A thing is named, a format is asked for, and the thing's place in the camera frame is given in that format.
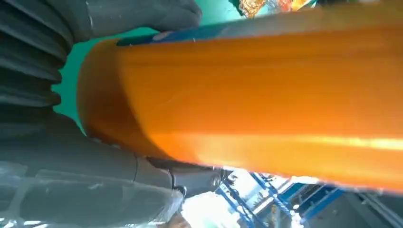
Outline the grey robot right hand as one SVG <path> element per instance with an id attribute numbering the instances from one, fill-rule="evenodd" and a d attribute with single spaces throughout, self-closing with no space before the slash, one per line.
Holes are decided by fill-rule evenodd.
<path id="1" fill-rule="evenodd" d="M 194 28 L 192 0 L 3 0 L 0 3 L 0 225 L 177 225 L 182 202 L 227 173 L 137 157 L 85 136 L 54 110 L 52 86 L 79 42 L 140 27 Z"/>

